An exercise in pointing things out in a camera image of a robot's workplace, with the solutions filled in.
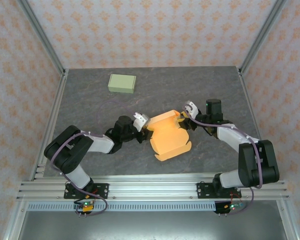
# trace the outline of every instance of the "wallpaper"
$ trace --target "wallpaper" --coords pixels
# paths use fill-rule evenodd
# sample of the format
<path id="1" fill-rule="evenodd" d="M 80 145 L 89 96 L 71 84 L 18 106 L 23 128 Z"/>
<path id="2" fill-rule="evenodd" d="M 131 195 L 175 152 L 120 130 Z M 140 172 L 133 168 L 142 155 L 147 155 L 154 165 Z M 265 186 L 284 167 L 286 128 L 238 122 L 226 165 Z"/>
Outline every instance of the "wallpaper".
<path id="1" fill-rule="evenodd" d="M 275 0 L 30 0 L 65 68 L 237 66 Z"/>
<path id="2" fill-rule="evenodd" d="M 244 80 L 261 135 L 273 142 L 281 179 L 300 213 L 300 0 L 287 1 Z"/>
<path id="3" fill-rule="evenodd" d="M 0 0 L 0 240 L 30 176 L 60 76 L 16 0 Z"/>

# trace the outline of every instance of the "light green box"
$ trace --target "light green box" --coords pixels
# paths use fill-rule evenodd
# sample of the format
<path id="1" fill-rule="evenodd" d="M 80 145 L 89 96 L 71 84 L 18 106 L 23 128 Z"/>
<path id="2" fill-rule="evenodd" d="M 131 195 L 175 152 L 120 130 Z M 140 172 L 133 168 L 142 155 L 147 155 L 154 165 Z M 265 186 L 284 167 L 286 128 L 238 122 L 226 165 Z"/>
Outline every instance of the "light green box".
<path id="1" fill-rule="evenodd" d="M 133 94 L 136 76 L 111 74 L 108 88 L 110 92 Z"/>

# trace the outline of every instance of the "gray floor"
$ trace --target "gray floor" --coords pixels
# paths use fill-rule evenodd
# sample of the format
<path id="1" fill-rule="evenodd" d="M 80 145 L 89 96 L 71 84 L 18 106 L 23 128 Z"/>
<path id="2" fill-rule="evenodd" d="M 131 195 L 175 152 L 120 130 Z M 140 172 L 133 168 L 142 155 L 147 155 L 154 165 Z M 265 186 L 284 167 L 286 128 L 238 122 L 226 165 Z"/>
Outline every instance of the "gray floor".
<path id="1" fill-rule="evenodd" d="M 27 212 L 19 240 L 286 240 L 276 201 L 255 201 L 237 215 L 212 211 Z"/>
<path id="2" fill-rule="evenodd" d="M 136 76 L 134 93 L 109 92 L 110 74 Z M 132 117 L 115 103 L 98 109 L 107 100 L 120 101 L 132 111 L 154 117 L 170 110 L 181 112 L 187 100 L 205 112 L 206 100 L 211 98 L 222 100 L 225 119 L 257 137 L 234 66 L 74 69 L 67 77 L 54 137 L 69 125 L 103 134 L 119 116 Z M 203 129 L 189 131 L 189 139 L 192 142 L 189 152 L 164 162 L 155 158 L 149 142 L 139 144 L 133 140 L 124 143 L 115 154 L 88 153 L 81 163 L 91 176 L 224 172 L 237 168 L 238 154 Z M 45 169 L 45 177 L 57 175 L 49 167 Z"/>

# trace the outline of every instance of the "gray marble surface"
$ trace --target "gray marble surface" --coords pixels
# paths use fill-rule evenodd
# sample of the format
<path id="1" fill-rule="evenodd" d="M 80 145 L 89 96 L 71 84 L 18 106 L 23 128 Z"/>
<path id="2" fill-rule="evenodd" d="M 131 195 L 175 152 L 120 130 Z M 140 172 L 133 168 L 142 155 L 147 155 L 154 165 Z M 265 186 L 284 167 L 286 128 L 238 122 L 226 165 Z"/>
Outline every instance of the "gray marble surface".
<path id="1" fill-rule="evenodd" d="M 136 76 L 134 93 L 108 91 L 110 74 Z M 182 111 L 187 100 L 205 112 L 207 99 L 222 101 L 224 119 L 254 137 L 257 131 L 234 66 L 144 67 L 73 69 L 65 85 L 54 137 L 69 125 L 83 131 L 103 134 L 121 115 L 130 115 L 117 100 L 134 112 L 154 117 L 170 110 Z M 115 154 L 88 152 L 81 164 L 90 176 L 224 172 L 237 168 L 238 154 L 226 143 L 209 136 L 203 129 L 188 131 L 192 148 L 166 161 L 155 158 L 150 142 L 126 142 Z M 47 166 L 44 176 L 58 173 Z"/>

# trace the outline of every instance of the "patterned wallpaper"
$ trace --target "patterned wallpaper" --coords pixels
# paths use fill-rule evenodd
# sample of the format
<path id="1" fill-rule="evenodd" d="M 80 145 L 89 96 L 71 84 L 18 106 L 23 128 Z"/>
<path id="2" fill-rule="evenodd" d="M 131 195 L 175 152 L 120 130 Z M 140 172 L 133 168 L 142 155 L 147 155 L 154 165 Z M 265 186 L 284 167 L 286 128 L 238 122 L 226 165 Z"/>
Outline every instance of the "patterned wallpaper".
<path id="1" fill-rule="evenodd" d="M 65 68 L 240 66 L 275 0 L 30 0 Z"/>
<path id="2" fill-rule="evenodd" d="M 287 1 L 244 80 L 300 213 L 300 0 Z"/>
<path id="3" fill-rule="evenodd" d="M 0 0 L 0 240 L 30 176 L 60 76 L 16 0 Z"/>

